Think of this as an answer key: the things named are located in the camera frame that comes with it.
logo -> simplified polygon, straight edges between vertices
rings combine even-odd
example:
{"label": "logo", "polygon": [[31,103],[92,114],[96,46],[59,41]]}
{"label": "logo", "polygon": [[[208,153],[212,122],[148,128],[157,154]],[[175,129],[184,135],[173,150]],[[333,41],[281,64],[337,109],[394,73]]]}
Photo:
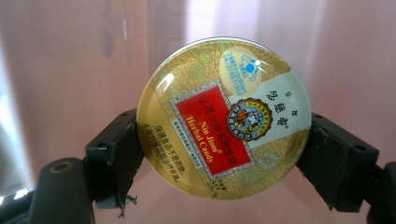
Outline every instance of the logo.
{"label": "logo", "polygon": [[247,142],[265,136],[271,129],[272,111],[260,99],[247,98],[231,106],[227,113],[228,130]]}
{"label": "logo", "polygon": [[231,47],[220,58],[221,82],[234,95],[249,97],[262,83],[261,64],[249,49]]}

candy tin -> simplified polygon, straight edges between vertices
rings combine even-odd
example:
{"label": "candy tin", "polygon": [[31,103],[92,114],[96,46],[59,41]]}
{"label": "candy tin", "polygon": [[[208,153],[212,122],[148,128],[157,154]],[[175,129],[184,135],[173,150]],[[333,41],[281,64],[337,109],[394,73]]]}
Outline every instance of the candy tin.
{"label": "candy tin", "polygon": [[311,111],[301,80],[272,51],[210,38],[157,68],[137,124],[148,161],[169,184],[231,200],[268,189],[293,168]]}

glossy surface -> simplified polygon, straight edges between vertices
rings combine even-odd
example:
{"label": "glossy surface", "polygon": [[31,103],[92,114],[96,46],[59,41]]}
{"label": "glossy surface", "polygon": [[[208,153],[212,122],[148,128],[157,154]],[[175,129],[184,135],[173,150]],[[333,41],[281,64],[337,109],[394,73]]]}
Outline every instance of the glossy surface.
{"label": "glossy surface", "polygon": [[154,72],[137,112],[146,157],[169,184],[210,199],[270,188],[303,152],[311,124],[300,79],[238,38],[179,49]]}

gold ornate pattern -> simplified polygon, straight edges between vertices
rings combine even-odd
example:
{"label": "gold ornate pattern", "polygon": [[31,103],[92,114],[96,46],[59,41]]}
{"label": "gold ornate pattern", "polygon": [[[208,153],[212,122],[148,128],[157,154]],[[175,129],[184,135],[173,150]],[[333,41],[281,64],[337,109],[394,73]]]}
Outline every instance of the gold ornate pattern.
{"label": "gold ornate pattern", "polygon": [[[164,61],[150,81],[156,94],[161,95],[159,100],[170,119],[175,119],[176,116],[169,100],[219,78],[219,61],[222,53],[228,48],[237,46],[249,49],[258,60],[265,62],[262,64],[262,82],[290,70],[290,67],[269,49],[245,41],[210,40],[182,49]],[[162,81],[169,74],[177,78],[167,86]],[[232,94],[229,90],[225,90],[228,95]]]}

gold tin lid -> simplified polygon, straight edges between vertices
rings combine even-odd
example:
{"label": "gold tin lid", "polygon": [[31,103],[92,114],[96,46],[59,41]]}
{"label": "gold tin lid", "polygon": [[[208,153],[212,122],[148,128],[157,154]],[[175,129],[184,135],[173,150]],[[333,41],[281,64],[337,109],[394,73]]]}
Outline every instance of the gold tin lid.
{"label": "gold tin lid", "polygon": [[301,80],[272,51],[210,38],[157,68],[137,124],[148,161],[169,184],[230,200],[268,189],[293,168],[311,111]]}

